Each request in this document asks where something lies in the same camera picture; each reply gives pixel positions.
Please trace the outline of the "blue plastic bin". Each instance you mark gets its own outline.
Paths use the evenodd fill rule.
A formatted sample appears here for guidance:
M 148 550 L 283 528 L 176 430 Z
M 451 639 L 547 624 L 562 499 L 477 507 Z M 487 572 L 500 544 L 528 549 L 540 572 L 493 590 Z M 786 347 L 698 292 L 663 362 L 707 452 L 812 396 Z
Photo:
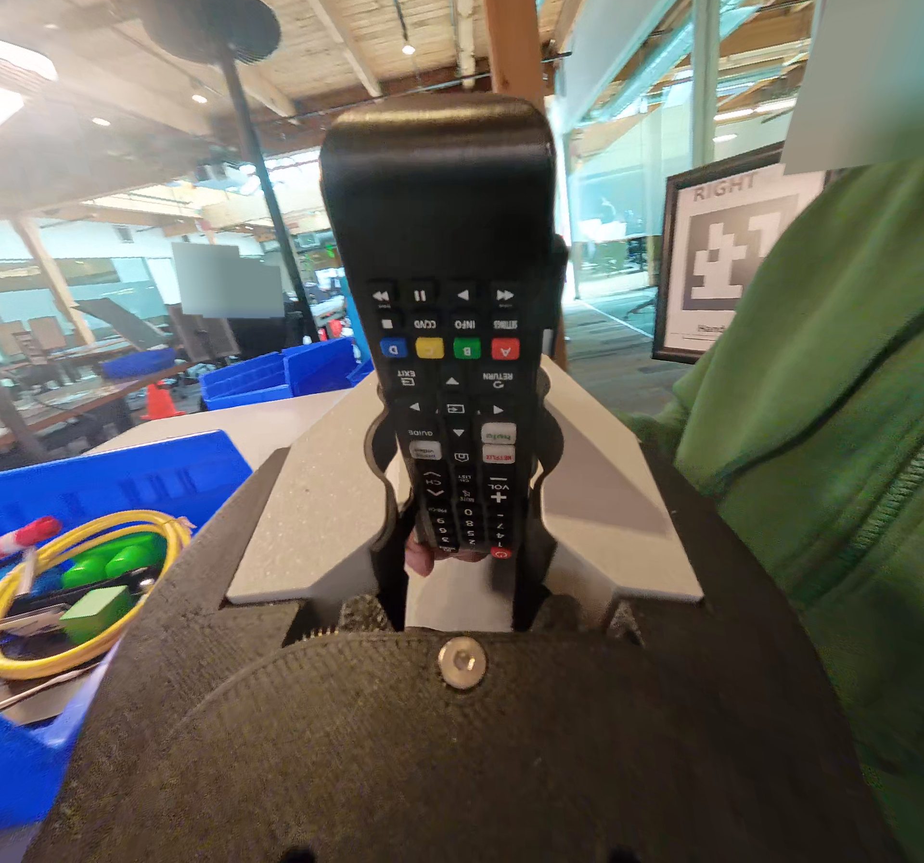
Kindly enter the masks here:
M 346 390 L 356 365 L 349 337 L 284 349 L 203 374 L 202 401 L 214 411 Z
M 251 475 L 221 430 L 85 454 L 1 475 L 6 534 L 47 515 L 64 530 L 129 510 L 185 517 L 200 528 Z M 1 828 L 39 823 L 61 788 L 88 708 L 108 668 L 90 673 L 55 721 L 37 729 L 2 719 Z

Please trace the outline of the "black floor lamp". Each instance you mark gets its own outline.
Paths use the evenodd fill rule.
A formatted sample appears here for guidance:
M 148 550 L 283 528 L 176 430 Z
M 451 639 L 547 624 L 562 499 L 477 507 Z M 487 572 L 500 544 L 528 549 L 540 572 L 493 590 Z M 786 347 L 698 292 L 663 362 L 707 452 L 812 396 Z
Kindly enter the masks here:
M 194 52 L 204 58 L 204 63 L 220 68 L 234 107 L 240 150 L 255 167 L 275 240 L 302 317 L 303 334 L 316 344 L 321 340 L 317 322 L 308 302 L 296 252 L 283 221 L 237 69 L 238 48 L 230 33 L 236 7 L 234 0 L 155 0 L 154 3 L 140 5 L 145 29 L 158 24 L 165 28 L 164 38 L 155 37 L 154 40 L 166 52 L 179 58 Z

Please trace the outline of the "black remote control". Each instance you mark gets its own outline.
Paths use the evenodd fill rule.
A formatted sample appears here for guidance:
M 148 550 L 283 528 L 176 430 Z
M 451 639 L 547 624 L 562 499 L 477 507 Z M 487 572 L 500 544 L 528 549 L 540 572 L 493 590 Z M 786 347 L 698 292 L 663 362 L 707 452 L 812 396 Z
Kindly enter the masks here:
M 319 166 L 420 533 L 510 558 L 566 263 L 550 127 L 521 99 L 424 93 L 343 113 Z

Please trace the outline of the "person's right hand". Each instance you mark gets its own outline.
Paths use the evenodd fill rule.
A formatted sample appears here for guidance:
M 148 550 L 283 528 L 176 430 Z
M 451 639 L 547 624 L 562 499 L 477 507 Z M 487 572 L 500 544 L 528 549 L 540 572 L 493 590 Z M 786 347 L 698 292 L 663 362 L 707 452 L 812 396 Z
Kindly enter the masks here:
M 415 532 L 411 532 L 407 538 L 404 549 L 405 567 L 421 578 L 427 578 L 437 563 L 445 560 L 454 559 L 467 564 L 476 564 L 486 558 L 486 554 L 463 551 L 444 551 L 434 549 L 426 542 L 419 541 Z

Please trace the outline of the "red marker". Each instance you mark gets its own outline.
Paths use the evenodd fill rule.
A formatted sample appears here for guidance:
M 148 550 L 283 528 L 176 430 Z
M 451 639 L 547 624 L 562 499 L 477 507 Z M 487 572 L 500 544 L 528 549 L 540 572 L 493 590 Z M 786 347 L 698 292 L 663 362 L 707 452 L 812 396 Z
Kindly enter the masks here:
M 3 533 L 0 538 L 1 560 L 24 553 L 30 548 L 41 546 L 62 531 L 62 523 L 56 517 L 45 515 L 27 525 Z

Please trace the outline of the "wooden support post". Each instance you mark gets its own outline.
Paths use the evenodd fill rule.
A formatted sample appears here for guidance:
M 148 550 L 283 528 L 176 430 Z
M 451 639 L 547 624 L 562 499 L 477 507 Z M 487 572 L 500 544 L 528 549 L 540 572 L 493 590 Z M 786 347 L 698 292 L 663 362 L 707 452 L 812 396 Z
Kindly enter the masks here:
M 545 82 L 536 0 L 482 0 L 491 88 L 531 103 L 545 116 Z

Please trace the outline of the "framed black white tag sign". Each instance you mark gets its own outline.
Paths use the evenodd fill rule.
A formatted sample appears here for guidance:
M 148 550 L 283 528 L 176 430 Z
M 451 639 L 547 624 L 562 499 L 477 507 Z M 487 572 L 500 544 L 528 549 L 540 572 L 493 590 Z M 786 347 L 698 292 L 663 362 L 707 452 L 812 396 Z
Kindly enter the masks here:
M 653 360 L 698 361 L 783 231 L 836 177 L 788 175 L 782 155 L 780 141 L 667 179 Z

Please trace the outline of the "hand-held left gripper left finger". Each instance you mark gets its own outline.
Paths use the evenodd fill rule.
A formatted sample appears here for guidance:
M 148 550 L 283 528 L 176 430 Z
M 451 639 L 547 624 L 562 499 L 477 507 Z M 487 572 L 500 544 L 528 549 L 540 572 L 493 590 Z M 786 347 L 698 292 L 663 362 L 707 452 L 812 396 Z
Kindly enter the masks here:
M 307 603 L 321 622 L 408 578 L 410 478 L 378 387 L 355 387 L 297 439 L 226 593 L 234 605 Z

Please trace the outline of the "green plastic block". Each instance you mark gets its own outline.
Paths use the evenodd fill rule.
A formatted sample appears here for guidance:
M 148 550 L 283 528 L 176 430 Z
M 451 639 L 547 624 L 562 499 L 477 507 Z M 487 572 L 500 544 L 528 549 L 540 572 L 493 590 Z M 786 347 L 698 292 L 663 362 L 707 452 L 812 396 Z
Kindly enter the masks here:
M 115 580 L 134 571 L 160 567 L 166 557 L 167 541 L 154 533 L 136 533 L 94 546 L 72 556 L 71 568 L 63 572 L 62 590 L 72 590 Z
M 125 618 L 134 605 L 135 597 L 126 585 L 94 589 L 61 615 L 60 625 L 67 641 L 80 646 Z

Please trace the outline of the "wooden work table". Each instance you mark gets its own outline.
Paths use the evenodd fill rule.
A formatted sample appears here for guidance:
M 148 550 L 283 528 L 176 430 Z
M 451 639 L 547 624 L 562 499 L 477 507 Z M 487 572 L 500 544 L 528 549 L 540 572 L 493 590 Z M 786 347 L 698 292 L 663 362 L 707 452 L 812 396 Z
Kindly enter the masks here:
M 95 377 L 40 395 L 26 395 L 13 401 L 13 407 L 27 429 L 38 434 L 142 393 L 150 384 L 176 379 L 190 366 L 191 362 L 180 361 L 168 369 L 120 381 Z

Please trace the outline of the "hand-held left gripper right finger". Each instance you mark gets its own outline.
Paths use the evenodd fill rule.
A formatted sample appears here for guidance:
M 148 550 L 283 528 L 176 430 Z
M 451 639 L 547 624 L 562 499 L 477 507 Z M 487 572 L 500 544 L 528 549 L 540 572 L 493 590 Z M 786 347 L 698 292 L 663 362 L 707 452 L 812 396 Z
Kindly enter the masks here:
M 536 468 L 514 607 L 547 592 L 603 627 L 623 600 L 698 604 L 699 580 L 635 434 L 550 359 L 538 374 Z

